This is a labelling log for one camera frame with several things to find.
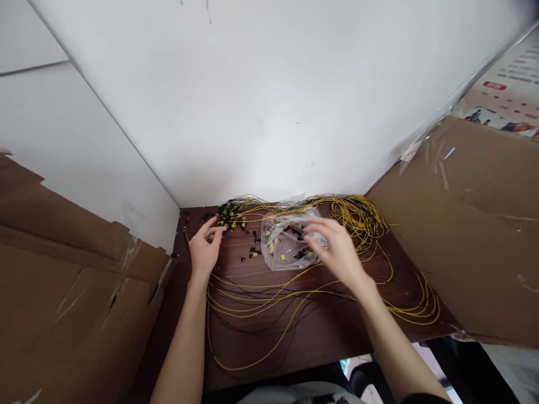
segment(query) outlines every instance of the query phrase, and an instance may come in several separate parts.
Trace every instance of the brown cardboard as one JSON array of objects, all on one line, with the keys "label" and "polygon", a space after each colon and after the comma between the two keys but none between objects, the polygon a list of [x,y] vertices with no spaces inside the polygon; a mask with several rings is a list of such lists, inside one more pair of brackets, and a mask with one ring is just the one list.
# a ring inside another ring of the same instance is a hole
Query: brown cardboard
[{"label": "brown cardboard", "polygon": [[28,235],[84,250],[116,262],[108,268],[147,281],[153,293],[168,262],[153,248],[41,185],[43,178],[0,155],[0,224]]},{"label": "brown cardboard", "polygon": [[464,330],[539,348],[539,144],[446,118],[369,197]]},{"label": "brown cardboard", "polygon": [[144,353],[168,256],[41,180],[0,155],[0,402],[114,402]]}]

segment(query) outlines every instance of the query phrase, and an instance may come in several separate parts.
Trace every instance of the sleeve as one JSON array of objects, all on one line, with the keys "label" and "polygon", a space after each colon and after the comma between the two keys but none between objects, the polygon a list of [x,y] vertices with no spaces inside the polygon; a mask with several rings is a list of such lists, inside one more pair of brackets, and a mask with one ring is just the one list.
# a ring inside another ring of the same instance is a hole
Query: sleeve
[{"label": "sleeve", "polygon": [[420,393],[411,394],[402,400],[400,404],[451,404],[451,402],[432,394]]}]

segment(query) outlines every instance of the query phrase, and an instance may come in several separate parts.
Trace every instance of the wooden table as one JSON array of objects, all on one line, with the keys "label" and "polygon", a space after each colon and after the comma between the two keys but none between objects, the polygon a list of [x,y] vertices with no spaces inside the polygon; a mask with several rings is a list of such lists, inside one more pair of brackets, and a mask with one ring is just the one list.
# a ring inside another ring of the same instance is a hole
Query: wooden table
[{"label": "wooden table", "polygon": [[[184,226],[191,238],[204,222],[202,216],[206,212],[215,211],[215,206],[182,209],[174,247],[174,252],[178,254],[172,265],[174,273],[165,290],[159,317],[131,390],[132,402],[148,402],[180,315],[190,277],[190,256],[183,232]],[[322,215],[329,216],[325,207],[320,207],[320,211]],[[259,249],[260,246],[254,243],[253,236],[253,230],[260,235],[260,224],[249,223],[247,230],[250,231],[249,236],[239,228],[225,234],[214,274],[224,276],[238,284],[253,286],[282,284],[298,274],[297,271],[271,272],[262,256],[249,259],[249,249],[252,246]],[[398,307],[416,306],[422,297],[417,277],[418,270],[392,235],[381,238],[380,245],[394,269],[392,281],[379,286],[382,297]],[[245,262],[241,261],[241,257],[246,258]],[[386,280],[390,275],[388,261],[379,252],[364,263],[364,268],[376,280]],[[327,268],[318,266],[292,282],[287,288],[313,290],[333,280],[335,279]],[[215,286],[219,283],[213,277],[211,282]],[[223,284],[221,286],[237,290],[231,286]],[[331,285],[328,290],[346,292],[340,283]],[[213,359],[206,336],[204,391],[211,392],[372,352],[355,301],[325,293],[314,295],[313,299],[306,300],[302,304],[292,321],[292,328],[285,334],[275,351],[259,365],[248,370],[235,372],[222,370]],[[246,307],[234,304],[215,291],[212,292],[212,296],[227,307],[239,310]],[[260,359],[275,346],[300,300],[283,300],[251,318],[223,316],[230,325],[243,330],[255,331],[267,328],[261,335],[230,329],[218,320],[213,311],[210,311],[209,330],[215,355],[227,367],[240,367]],[[429,313],[431,307],[432,302],[425,313]],[[444,306],[438,321],[431,325],[415,325],[399,318],[397,322],[412,342],[449,334],[454,331],[451,324],[457,325]]]}]

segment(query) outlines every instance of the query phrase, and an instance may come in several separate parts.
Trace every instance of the white wall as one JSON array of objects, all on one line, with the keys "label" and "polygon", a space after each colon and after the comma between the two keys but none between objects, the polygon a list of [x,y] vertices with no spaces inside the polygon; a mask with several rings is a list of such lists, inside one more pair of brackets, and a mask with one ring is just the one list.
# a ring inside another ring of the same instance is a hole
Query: white wall
[{"label": "white wall", "polygon": [[534,17],[532,0],[30,1],[180,206],[367,191]]},{"label": "white wall", "polygon": [[0,1],[0,75],[66,60],[26,0]]},{"label": "white wall", "polygon": [[172,252],[178,207],[70,63],[0,77],[0,147],[52,191]]}]

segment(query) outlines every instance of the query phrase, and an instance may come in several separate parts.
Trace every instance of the forearm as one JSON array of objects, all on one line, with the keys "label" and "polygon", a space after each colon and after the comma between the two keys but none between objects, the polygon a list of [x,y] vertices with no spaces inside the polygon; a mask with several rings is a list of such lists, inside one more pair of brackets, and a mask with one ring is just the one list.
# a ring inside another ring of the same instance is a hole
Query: forearm
[{"label": "forearm", "polygon": [[207,280],[191,278],[151,404],[199,403],[204,381]]},{"label": "forearm", "polygon": [[414,393],[429,393],[448,400],[444,388],[387,310],[371,278],[353,293],[376,354],[376,359],[397,402]]}]

